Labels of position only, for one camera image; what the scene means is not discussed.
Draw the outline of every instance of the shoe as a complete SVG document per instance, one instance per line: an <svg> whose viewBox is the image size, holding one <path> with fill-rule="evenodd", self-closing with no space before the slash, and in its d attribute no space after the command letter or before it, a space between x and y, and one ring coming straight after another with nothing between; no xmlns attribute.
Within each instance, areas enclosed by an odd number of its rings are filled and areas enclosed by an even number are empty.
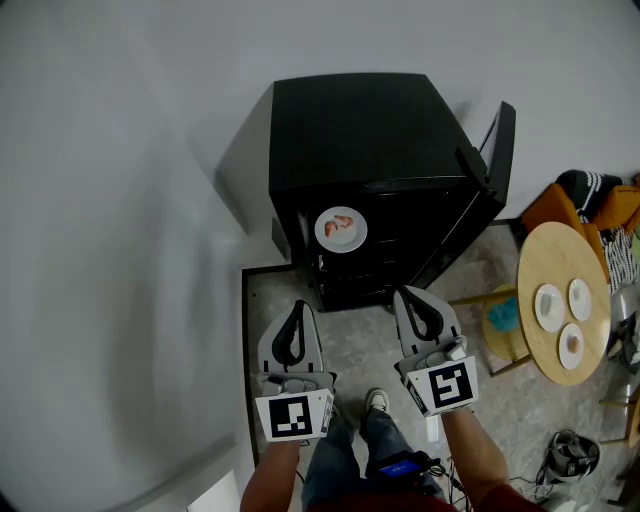
<svg viewBox="0 0 640 512"><path fill-rule="evenodd" d="M365 407L367 412L369 412L370 409L378 409L379 411L389 414L389 395L380 388L372 389L367 395Z"/></svg>

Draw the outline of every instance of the red shirt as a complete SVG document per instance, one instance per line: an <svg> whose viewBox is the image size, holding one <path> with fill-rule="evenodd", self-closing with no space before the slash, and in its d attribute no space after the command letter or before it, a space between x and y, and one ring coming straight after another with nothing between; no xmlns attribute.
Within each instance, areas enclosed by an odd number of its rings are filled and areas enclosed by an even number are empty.
<svg viewBox="0 0 640 512"><path fill-rule="evenodd" d="M335 501L311 507L309 512L455 512L455 508L433 496L416 493L350 494ZM480 502L476 512L544 512L523 498L510 485L499 485Z"/></svg>

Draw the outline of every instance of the blue jeans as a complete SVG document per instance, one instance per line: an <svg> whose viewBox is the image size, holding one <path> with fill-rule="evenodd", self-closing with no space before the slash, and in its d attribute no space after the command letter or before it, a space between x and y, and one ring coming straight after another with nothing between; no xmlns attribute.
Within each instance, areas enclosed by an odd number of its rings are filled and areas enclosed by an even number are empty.
<svg viewBox="0 0 640 512"><path fill-rule="evenodd" d="M360 428L360 435L369 448L367 475L373 462L405 450L413 452L391 416L378 409L369 410ZM353 436L353 427L346 420L338 416L331 420L327 437L318 441L311 458L302 489L303 510L347 494L389 490L387 479L375 476L360 478L360 468L351 448ZM425 474L422 483L427 494L443 499L442 489L431 475Z"/></svg>

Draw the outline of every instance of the concrete floor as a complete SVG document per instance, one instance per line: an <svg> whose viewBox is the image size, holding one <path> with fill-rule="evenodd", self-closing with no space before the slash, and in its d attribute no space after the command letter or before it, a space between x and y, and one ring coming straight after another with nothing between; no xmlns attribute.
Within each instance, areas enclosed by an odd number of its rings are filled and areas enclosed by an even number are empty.
<svg viewBox="0 0 640 512"><path fill-rule="evenodd" d="M488 293L501 284L515 282L518 249L507 226L494 226L484 233L441 275L428 290L444 300ZM305 281L294 272L268 273L248 280L248 341L251 385L259 396L257 343L279 312L296 299L315 302ZM511 477L535 479L544 450L558 430L572 429L597 440L624 436L626 410L609 409L598 404L605 396L626 395L632 387L628 373L606 360L586 382L571 388L549 381L530 363L513 372L491 378L506 362L495 357L483 341L481 306L456 308L463 334L469 341L468 352L476 356L480 399L472 410L502 449ZM449 456L442 428L438 442L427 442L426 421L401 385L393 365L402 359L393 315L385 308L371 307L336 313L315 313L323 347L325 368L336 372L337 401L344 414L354 422L364 411L363 400L369 389L384 388L391 399L391 415L415 450L432 457ZM257 411L256 435L259 451L266 446ZM306 474L314 442L301 450L299 471ZM367 447L356 435L353 450L362 471L367 461ZM596 473L579 484L556 486L554 492L570 494L578 504L592 503L589 510L620 510L608 507L602 499L616 499L620 473L632 457L626 445L605 446ZM291 510L300 510L301 484L296 490Z"/></svg>

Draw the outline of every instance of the shrimp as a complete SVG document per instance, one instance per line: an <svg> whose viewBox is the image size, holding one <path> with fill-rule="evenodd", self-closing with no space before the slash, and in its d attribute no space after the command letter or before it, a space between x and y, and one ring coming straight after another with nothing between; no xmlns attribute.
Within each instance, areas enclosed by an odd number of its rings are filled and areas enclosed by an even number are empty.
<svg viewBox="0 0 640 512"><path fill-rule="evenodd" d="M340 225L341 228L350 228L353 226L353 219L351 217L344 217L343 215L335 215L334 217L340 222L344 222L344 224Z"/></svg>
<svg viewBox="0 0 640 512"><path fill-rule="evenodd" d="M324 236L329 238L334 231L338 231L338 225L334 221L330 220L324 223Z"/></svg>

